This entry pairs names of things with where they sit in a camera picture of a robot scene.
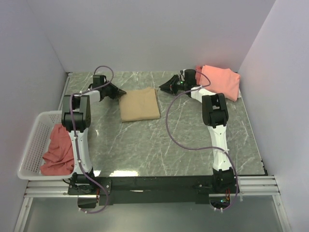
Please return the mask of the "aluminium front rail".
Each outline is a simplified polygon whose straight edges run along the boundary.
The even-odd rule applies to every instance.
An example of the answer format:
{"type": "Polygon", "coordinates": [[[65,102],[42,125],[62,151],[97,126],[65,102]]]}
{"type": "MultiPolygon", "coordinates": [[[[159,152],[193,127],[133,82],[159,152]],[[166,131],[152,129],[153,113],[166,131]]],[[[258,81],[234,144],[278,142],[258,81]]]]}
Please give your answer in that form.
{"type": "Polygon", "coordinates": [[[72,188],[67,180],[29,181],[24,197],[89,197],[97,194],[111,195],[116,191],[129,193],[150,193],[154,191],[179,193],[207,193],[210,196],[224,196],[238,193],[241,196],[279,195],[280,190],[273,176],[240,176],[238,183],[228,189],[217,192],[211,182],[203,176],[162,176],[162,177],[103,177],[102,184],[106,190],[99,192],[88,189],[88,185],[72,188]]]}

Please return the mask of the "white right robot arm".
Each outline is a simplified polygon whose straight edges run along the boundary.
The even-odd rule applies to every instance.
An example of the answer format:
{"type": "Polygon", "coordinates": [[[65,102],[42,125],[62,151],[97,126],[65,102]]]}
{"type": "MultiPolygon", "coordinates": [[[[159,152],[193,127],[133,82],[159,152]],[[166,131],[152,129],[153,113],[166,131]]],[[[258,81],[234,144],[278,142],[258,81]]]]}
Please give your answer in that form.
{"type": "Polygon", "coordinates": [[[235,165],[230,160],[227,147],[226,129],[229,119],[228,109],[223,93],[214,93],[206,89],[211,80],[202,72],[185,69],[175,74],[166,83],[159,86],[160,90],[175,95],[176,98],[186,94],[201,103],[203,123],[211,136],[213,150],[212,188],[218,193],[224,192],[236,184],[235,165]]]}

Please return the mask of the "aluminium left side rail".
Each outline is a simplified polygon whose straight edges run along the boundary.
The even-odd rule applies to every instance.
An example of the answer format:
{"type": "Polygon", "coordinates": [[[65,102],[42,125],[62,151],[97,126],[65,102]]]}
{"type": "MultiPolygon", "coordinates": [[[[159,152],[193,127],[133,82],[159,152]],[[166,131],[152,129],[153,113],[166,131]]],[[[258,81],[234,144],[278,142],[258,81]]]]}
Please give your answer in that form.
{"type": "Polygon", "coordinates": [[[67,77],[66,77],[66,81],[65,81],[65,84],[64,84],[64,87],[63,87],[62,94],[61,94],[60,102],[59,102],[59,105],[58,105],[58,110],[62,109],[63,98],[64,98],[64,95],[66,93],[68,83],[69,83],[70,78],[72,77],[72,74],[73,74],[73,72],[67,72],[66,73],[67,77]]]}

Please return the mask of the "red shirt in basket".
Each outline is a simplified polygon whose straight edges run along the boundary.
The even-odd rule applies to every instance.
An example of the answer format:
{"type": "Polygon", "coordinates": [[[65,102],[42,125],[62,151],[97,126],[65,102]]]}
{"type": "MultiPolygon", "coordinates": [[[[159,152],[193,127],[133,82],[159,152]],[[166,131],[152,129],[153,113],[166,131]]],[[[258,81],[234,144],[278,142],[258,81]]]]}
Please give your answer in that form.
{"type": "Polygon", "coordinates": [[[70,135],[62,124],[55,124],[47,152],[43,155],[45,164],[41,173],[47,176],[70,175],[74,169],[74,156],[70,135]]]}

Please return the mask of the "black base beam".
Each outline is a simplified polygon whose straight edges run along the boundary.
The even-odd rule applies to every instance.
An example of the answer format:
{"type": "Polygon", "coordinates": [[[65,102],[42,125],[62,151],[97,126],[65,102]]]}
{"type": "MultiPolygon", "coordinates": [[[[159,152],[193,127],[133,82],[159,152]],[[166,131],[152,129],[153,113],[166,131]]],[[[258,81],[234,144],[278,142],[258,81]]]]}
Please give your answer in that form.
{"type": "Polygon", "coordinates": [[[234,177],[197,176],[125,176],[96,177],[95,183],[83,175],[74,175],[69,196],[77,196],[81,208],[126,203],[209,204],[212,194],[238,194],[234,177]]]}

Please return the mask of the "beige t shirt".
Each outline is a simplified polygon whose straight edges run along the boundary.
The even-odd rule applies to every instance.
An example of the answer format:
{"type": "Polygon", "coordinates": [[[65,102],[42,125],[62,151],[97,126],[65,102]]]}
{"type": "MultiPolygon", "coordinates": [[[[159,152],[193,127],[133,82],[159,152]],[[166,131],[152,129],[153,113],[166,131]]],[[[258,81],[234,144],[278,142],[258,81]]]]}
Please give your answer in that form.
{"type": "Polygon", "coordinates": [[[160,111],[154,88],[131,90],[119,100],[122,122],[159,119],[160,111]]]}

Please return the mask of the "white plastic laundry basket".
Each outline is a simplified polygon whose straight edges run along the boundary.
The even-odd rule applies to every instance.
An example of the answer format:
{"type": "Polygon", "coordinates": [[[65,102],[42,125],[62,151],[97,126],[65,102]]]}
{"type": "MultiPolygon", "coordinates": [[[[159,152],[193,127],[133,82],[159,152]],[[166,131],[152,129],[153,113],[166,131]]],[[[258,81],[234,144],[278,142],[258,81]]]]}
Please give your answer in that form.
{"type": "Polygon", "coordinates": [[[50,135],[55,124],[61,124],[61,111],[47,111],[37,116],[18,170],[19,178],[39,181],[60,180],[72,176],[72,173],[70,175],[47,176],[43,175],[40,170],[40,167],[45,164],[42,157],[48,150],[50,135]]]}

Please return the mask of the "folded salmon pink shirt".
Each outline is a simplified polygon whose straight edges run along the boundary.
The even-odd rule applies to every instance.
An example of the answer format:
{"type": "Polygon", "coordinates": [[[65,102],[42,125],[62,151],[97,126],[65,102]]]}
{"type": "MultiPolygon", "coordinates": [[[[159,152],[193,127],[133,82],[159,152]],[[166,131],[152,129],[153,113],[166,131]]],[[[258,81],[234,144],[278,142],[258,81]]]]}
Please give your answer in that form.
{"type": "MultiPolygon", "coordinates": [[[[222,69],[213,66],[202,66],[202,73],[208,77],[211,84],[205,87],[213,93],[223,93],[225,97],[236,102],[238,99],[238,90],[240,84],[240,75],[231,69],[222,69]]],[[[201,75],[199,85],[208,85],[209,81],[201,75]]]]}

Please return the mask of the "aluminium rail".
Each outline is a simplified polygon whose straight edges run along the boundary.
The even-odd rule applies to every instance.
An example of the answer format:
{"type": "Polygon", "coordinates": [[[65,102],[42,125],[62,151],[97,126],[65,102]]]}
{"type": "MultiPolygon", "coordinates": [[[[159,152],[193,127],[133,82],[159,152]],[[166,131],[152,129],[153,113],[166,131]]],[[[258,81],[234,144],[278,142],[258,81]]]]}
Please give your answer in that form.
{"type": "Polygon", "coordinates": [[[66,77],[66,81],[65,81],[65,84],[64,84],[64,87],[63,87],[62,94],[61,94],[60,102],[59,102],[59,105],[58,105],[58,110],[62,109],[63,98],[64,98],[64,95],[66,93],[68,83],[69,83],[70,78],[72,77],[72,74],[73,74],[73,72],[67,72],[66,73],[67,77],[66,77]]]}
{"type": "Polygon", "coordinates": [[[97,194],[111,195],[116,191],[129,193],[150,193],[154,191],[179,193],[207,193],[210,196],[224,196],[238,193],[241,196],[279,195],[280,190],[273,176],[240,176],[238,183],[228,189],[217,192],[211,182],[203,176],[162,176],[162,177],[103,177],[102,184],[106,190],[99,192],[88,189],[88,185],[72,188],[67,180],[29,181],[24,197],[89,197],[97,194]]]}

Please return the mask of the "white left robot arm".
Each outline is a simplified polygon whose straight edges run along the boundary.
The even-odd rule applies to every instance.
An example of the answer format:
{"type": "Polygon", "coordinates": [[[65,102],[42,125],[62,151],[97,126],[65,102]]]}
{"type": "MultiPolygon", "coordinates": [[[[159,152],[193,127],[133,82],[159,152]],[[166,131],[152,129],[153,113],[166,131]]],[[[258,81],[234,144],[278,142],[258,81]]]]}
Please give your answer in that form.
{"type": "Polygon", "coordinates": [[[88,147],[88,131],[91,125],[91,105],[108,97],[112,100],[126,95],[105,75],[93,75],[93,83],[88,89],[65,95],[63,98],[61,123],[67,130],[72,144],[74,166],[70,186],[91,194],[95,190],[106,190],[93,173],[88,147]]]}

